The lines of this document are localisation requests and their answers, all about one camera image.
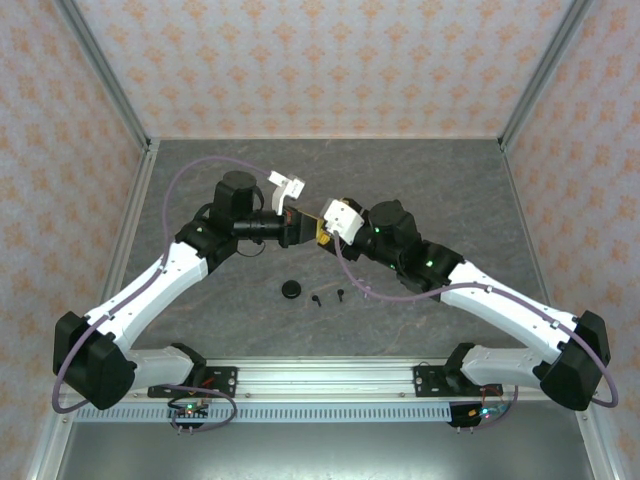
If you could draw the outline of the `small circuit board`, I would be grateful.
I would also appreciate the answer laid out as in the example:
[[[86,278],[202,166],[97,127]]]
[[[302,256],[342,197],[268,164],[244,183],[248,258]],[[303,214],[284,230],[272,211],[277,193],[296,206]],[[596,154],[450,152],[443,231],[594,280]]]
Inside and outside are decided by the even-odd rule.
[[[208,406],[205,404],[188,401],[179,403],[178,399],[171,399],[167,403],[169,408],[170,425],[178,432],[195,432],[204,425],[208,418]]]
[[[453,402],[450,404],[451,419],[448,425],[457,432],[487,428],[506,415],[510,404],[483,405],[480,402]]]

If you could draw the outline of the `grey metal sheet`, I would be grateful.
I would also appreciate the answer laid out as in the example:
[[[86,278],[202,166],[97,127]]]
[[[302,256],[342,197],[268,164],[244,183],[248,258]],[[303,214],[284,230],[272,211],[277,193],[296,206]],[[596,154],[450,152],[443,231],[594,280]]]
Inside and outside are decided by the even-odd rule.
[[[577,428],[437,423],[73,427],[56,480],[595,480]]]

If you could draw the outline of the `aluminium side rail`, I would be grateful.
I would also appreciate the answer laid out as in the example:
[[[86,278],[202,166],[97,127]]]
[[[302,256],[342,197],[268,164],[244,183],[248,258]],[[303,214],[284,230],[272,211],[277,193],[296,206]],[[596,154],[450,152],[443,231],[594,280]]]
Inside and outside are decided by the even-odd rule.
[[[525,217],[523,202],[520,199],[515,182],[513,169],[510,166],[505,150],[501,151],[501,157],[509,185],[512,190],[519,219],[524,230],[524,236],[532,260],[541,298],[545,304],[553,305],[537,258],[534,242]],[[625,462],[613,444],[613,417],[611,416],[611,412],[603,407],[591,405],[585,411],[574,412],[573,416],[575,417],[575,422],[579,428],[593,479],[632,480],[628,475]]]
[[[141,151],[117,230],[116,242],[106,277],[102,282],[96,301],[97,305],[109,300],[121,289],[160,143],[159,138],[152,138]],[[57,478],[76,416],[77,411],[59,415],[51,409],[51,406],[48,406],[47,415],[42,424],[43,429],[28,473],[25,476],[26,480],[55,480]]]

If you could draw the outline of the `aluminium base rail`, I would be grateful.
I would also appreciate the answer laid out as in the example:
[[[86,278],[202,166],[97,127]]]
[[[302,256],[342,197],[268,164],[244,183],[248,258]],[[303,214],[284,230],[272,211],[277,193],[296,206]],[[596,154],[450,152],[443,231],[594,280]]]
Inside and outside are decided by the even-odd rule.
[[[415,397],[413,368],[443,365],[441,358],[246,357],[209,359],[236,367],[240,401],[393,401]]]

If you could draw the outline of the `aluminium corner post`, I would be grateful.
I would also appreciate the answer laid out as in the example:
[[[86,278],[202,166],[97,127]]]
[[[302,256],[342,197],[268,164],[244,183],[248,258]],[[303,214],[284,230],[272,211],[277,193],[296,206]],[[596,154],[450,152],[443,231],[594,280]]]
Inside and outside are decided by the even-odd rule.
[[[135,112],[121,82],[112,69],[109,60],[95,37],[89,23],[76,0],[52,0],[58,8],[70,31],[76,38],[85,58],[97,75],[117,113],[134,139],[142,149],[147,150],[151,138],[146,133],[139,116]]]
[[[562,17],[509,116],[503,132],[497,137],[498,145],[503,153],[506,153],[516,141],[520,130],[533,111],[537,100],[558,67],[576,32],[581,27],[593,2],[594,0],[571,0],[567,12]]]

